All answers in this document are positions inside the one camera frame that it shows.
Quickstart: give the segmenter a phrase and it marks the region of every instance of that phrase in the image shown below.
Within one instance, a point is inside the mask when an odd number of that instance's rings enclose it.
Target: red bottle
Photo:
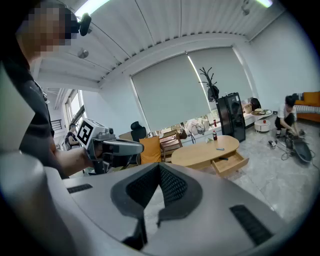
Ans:
[[[217,136],[216,131],[214,130],[213,131],[213,140],[216,141],[217,139],[218,139],[218,136]]]

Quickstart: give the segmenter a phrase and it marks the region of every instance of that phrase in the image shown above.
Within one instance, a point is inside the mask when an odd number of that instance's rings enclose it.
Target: roller blind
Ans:
[[[212,82],[217,82],[219,98],[225,96],[225,93],[239,93],[241,100],[253,96],[245,70],[231,47],[197,50],[189,52],[188,55],[192,59],[201,81],[207,80],[204,75],[200,74],[200,69],[204,67],[208,71],[212,67],[209,74],[211,77],[214,72]]]
[[[210,112],[196,72],[187,55],[179,55],[132,76],[151,131]]]

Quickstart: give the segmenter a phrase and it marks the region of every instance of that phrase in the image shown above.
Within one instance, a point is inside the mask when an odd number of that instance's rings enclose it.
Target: open drawer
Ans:
[[[249,158],[245,159],[236,150],[223,155],[222,158],[228,158],[228,160],[216,158],[211,161],[216,173],[221,177],[225,177],[230,173],[239,170],[249,162]]]

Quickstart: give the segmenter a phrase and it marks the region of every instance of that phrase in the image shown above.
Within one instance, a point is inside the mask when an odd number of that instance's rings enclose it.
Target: chair headrest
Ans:
[[[133,122],[133,123],[131,124],[131,130],[135,130],[135,129],[139,129],[139,128],[142,128],[142,126],[139,124],[138,121]]]

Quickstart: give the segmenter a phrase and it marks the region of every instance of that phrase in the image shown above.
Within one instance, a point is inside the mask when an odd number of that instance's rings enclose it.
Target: white round side table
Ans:
[[[257,132],[268,132],[270,130],[270,121],[269,120],[258,120],[254,122],[254,129]]]

